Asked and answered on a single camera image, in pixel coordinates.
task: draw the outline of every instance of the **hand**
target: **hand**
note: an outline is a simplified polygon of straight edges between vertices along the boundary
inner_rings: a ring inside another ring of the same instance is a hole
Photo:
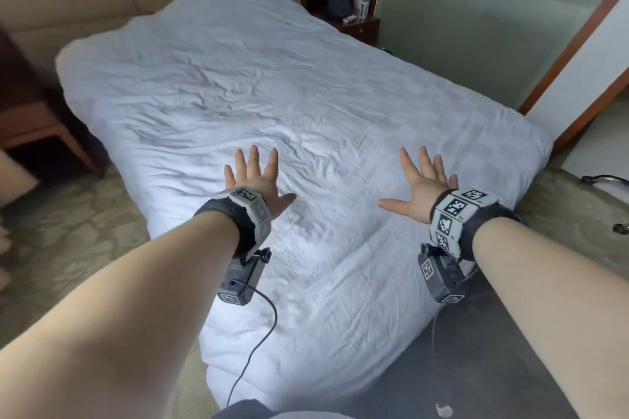
[[[279,154],[277,149],[271,150],[271,156],[264,174],[260,173],[260,154],[258,147],[251,146],[249,160],[245,161],[245,154],[241,149],[236,151],[236,176],[232,167],[225,165],[225,189],[235,187],[248,187],[262,194],[264,202],[271,211],[271,217],[275,220],[297,198],[297,194],[285,194],[279,196],[277,192],[277,175],[279,174]]]
[[[394,199],[380,199],[378,205],[385,210],[405,215],[417,222],[430,224],[430,209],[439,194],[448,189],[458,189],[459,180],[456,174],[446,179],[444,161],[440,155],[430,162],[426,147],[420,148],[420,170],[418,171],[404,148],[399,152],[399,159],[404,169],[406,181],[411,186],[411,200],[409,202]]]

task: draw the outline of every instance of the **plastic bottle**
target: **plastic bottle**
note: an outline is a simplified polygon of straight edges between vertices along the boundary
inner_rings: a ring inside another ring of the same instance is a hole
[[[361,0],[360,10],[358,11],[358,19],[362,22],[367,18],[367,12],[369,11],[369,3],[371,0]]]

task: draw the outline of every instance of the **patterned carpet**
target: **patterned carpet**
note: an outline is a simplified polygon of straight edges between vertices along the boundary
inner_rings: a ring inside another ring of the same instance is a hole
[[[546,169],[518,206],[535,230],[629,278],[629,236],[611,225],[629,222],[629,206],[559,169]],[[148,240],[145,220],[118,173],[85,175],[38,188],[4,210],[15,246],[0,261],[12,285],[0,293],[0,346],[40,318],[69,291],[115,258]],[[191,352],[171,401],[172,417],[207,419],[199,352]]]

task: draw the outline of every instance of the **bed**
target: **bed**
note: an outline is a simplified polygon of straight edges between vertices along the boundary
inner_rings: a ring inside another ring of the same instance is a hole
[[[438,311],[416,262],[428,228],[377,208],[407,198],[399,148],[441,153],[463,186],[513,206],[551,139],[515,111],[369,47],[289,0],[176,0],[57,58],[72,111],[105,145],[154,238],[223,189],[256,144],[280,153],[277,221],[258,288],[277,305],[232,401],[337,410]],[[200,335],[224,406],[273,313],[216,301]]]

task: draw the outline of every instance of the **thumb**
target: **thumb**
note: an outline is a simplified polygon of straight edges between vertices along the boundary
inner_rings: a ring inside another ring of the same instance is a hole
[[[279,217],[282,212],[284,212],[286,209],[288,209],[289,206],[293,202],[295,202],[296,198],[297,198],[297,194],[293,194],[293,193],[291,193],[291,194],[284,194],[283,196],[280,196],[279,202],[277,203],[279,212],[277,213],[277,215],[275,217],[276,218]]]
[[[409,216],[409,203],[406,201],[398,201],[396,199],[380,199],[378,201],[380,209],[388,210],[399,215]]]

